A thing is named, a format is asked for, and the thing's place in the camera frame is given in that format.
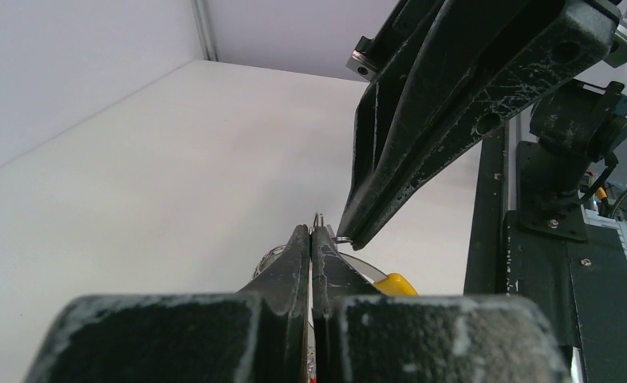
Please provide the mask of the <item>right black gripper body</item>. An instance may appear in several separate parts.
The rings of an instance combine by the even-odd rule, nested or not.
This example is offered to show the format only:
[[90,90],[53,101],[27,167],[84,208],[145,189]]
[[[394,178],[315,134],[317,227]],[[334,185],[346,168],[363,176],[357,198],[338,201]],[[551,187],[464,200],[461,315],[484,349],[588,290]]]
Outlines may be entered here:
[[438,13],[442,4],[436,0],[400,0],[374,38],[360,37],[346,67],[371,81],[420,24]]

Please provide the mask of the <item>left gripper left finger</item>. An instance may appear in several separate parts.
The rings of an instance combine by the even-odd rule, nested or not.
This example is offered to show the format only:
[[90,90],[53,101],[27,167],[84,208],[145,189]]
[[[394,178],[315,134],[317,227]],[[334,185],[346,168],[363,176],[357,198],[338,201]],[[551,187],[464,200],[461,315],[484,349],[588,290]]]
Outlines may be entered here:
[[56,317],[28,382],[302,382],[310,230],[225,294],[106,294]]

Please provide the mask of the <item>keyring with yellow handle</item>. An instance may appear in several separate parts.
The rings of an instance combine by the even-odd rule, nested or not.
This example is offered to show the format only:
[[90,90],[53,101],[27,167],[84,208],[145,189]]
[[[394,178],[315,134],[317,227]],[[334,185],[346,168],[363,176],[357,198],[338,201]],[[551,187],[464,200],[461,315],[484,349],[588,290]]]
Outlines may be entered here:
[[[326,227],[326,230],[329,232],[332,240],[335,242],[335,246],[344,243],[351,243],[351,240],[347,237],[336,236],[335,230],[330,224],[325,224],[324,215],[322,213],[316,213],[313,219],[314,227]],[[254,273],[252,274],[250,280],[254,280],[260,274],[264,272],[267,268],[271,266],[284,251],[286,245],[282,244],[270,249],[266,252],[261,258],[260,262],[254,269]],[[412,286],[412,284],[401,274],[399,273],[385,273],[379,268],[375,267],[371,263],[366,262],[363,259],[360,259],[354,255],[349,255],[344,252],[339,252],[340,256],[360,275],[363,276],[368,282],[371,282],[379,291],[383,294],[387,294],[390,296],[416,296],[418,292]],[[315,332],[314,332],[314,322],[313,315],[311,314],[311,310],[313,308],[313,287],[312,285],[308,286],[308,295],[307,298],[307,327],[306,327],[306,376],[304,378],[304,382],[316,383],[317,382],[317,366],[316,366],[316,349],[315,349]]]

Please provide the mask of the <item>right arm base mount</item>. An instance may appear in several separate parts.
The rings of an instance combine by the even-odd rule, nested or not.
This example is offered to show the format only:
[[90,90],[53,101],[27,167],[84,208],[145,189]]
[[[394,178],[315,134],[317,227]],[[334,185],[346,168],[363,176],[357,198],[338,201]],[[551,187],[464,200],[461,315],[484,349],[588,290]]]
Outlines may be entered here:
[[517,213],[538,235],[584,243],[582,208],[618,165],[614,150],[627,138],[625,85],[571,80],[531,110],[534,143],[518,145]]

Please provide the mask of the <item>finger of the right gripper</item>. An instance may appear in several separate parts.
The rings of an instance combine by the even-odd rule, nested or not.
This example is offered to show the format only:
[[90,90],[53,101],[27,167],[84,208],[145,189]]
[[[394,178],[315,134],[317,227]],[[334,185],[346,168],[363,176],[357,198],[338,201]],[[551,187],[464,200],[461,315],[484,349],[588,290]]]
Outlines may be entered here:
[[443,1],[369,82],[355,112],[341,236],[369,243],[424,185],[418,170],[471,102],[482,52],[482,2]]
[[621,19],[615,1],[480,2],[479,85],[432,159],[419,168],[424,184],[529,105],[603,60]]

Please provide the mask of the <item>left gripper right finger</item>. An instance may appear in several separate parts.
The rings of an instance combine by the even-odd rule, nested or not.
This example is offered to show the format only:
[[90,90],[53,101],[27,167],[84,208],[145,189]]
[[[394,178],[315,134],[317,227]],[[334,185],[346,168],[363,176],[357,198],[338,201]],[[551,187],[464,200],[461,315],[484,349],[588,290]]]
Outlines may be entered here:
[[568,382],[550,323],[504,295],[388,296],[312,231],[320,382]]

